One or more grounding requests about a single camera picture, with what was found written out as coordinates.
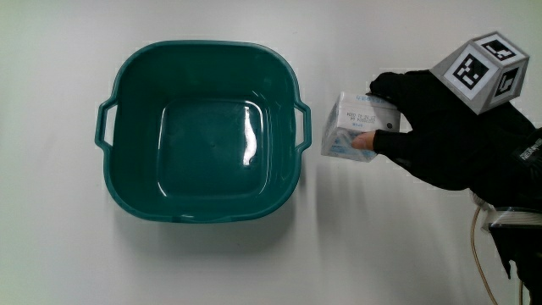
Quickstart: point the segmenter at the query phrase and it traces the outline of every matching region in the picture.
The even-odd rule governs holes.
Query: white box
[[[341,92],[322,137],[322,155],[369,162],[376,153],[351,147],[354,138],[374,130],[399,131],[401,113],[384,99]]]
[[[430,71],[475,114],[519,97],[528,55],[499,32],[473,38]]]

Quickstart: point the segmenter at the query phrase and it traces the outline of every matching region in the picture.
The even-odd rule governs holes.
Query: black glove
[[[471,187],[494,205],[514,198],[519,169],[510,155],[534,126],[510,103],[476,115],[427,70],[383,73],[370,88],[412,126],[408,133],[377,130],[375,152],[439,188]]]

